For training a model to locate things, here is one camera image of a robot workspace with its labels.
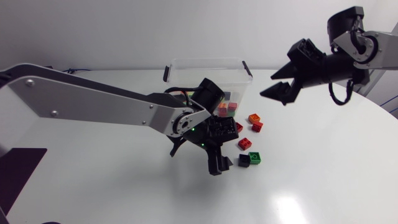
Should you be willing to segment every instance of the screw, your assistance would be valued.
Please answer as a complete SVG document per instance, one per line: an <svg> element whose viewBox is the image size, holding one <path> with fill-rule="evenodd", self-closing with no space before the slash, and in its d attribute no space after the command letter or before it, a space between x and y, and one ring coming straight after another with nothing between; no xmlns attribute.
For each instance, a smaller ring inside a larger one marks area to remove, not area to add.
<svg viewBox="0 0 398 224"><path fill-rule="evenodd" d="M31 80L31 79L28 79L28 80L26 80L25 84L26 84L27 86L29 86L29 87L32 87L32 86L35 85L35 81L33 81L33 80Z"/></svg>
<svg viewBox="0 0 398 224"><path fill-rule="evenodd" d="M58 116L58 111L51 111L51 116L56 117Z"/></svg>

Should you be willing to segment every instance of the red block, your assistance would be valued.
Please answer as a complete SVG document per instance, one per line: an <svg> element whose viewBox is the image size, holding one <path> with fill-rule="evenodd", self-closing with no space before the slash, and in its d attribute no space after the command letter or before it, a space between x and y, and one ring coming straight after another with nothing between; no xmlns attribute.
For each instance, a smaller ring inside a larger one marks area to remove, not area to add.
<svg viewBox="0 0 398 224"><path fill-rule="evenodd" d="M243 126L241 126L241 124L239 124L238 122L236 122L236 130L238 130L238 133L243 130Z"/></svg>
<svg viewBox="0 0 398 224"><path fill-rule="evenodd" d="M251 146L251 141L249 141L247 138L244 138L239 141L238 146L243 150L249 149Z"/></svg>
<svg viewBox="0 0 398 224"><path fill-rule="evenodd" d="M261 128L262 128L262 123L261 122L254 122L253 126L251 127L251 129L255 132L260 132Z"/></svg>
<svg viewBox="0 0 398 224"><path fill-rule="evenodd" d="M229 112L236 111L236 108L238 108L237 103L228 103L228 111Z"/></svg>
<svg viewBox="0 0 398 224"><path fill-rule="evenodd" d="M222 118L226 117L226 115L227 115L226 111L219 111L218 112L218 116L220 116Z"/></svg>

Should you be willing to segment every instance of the white wall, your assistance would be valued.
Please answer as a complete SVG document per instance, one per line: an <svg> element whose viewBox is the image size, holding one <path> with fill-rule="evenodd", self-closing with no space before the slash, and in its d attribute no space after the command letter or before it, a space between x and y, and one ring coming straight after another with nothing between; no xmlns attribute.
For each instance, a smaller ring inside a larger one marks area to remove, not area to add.
<svg viewBox="0 0 398 224"><path fill-rule="evenodd" d="M326 22L351 6L364 7L365 28L388 30L379 25L398 21L381 13L397 9L391 4L396 0L0 1L0 68L164 68L175 57L241 57L251 68L279 68L303 37L330 53Z"/></svg>

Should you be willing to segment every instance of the orange block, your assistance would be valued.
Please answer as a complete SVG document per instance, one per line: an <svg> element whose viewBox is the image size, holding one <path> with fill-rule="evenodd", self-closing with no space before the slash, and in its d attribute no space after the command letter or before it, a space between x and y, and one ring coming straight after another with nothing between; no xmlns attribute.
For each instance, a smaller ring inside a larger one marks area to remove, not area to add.
<svg viewBox="0 0 398 224"><path fill-rule="evenodd" d="M255 122L260 121L260 117L257 114L249 115L249 121L254 124Z"/></svg>
<svg viewBox="0 0 398 224"><path fill-rule="evenodd" d="M218 105L218 113L226 114L226 103L220 103Z"/></svg>

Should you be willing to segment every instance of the black block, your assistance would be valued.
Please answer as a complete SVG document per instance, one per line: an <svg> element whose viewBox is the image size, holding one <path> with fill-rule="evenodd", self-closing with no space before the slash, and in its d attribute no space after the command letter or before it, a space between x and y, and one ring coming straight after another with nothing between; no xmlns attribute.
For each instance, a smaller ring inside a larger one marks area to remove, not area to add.
<svg viewBox="0 0 398 224"><path fill-rule="evenodd" d="M238 164L238 166L240 166L240 167L249 167L250 166L250 156L249 155L240 154L239 155L239 164Z"/></svg>

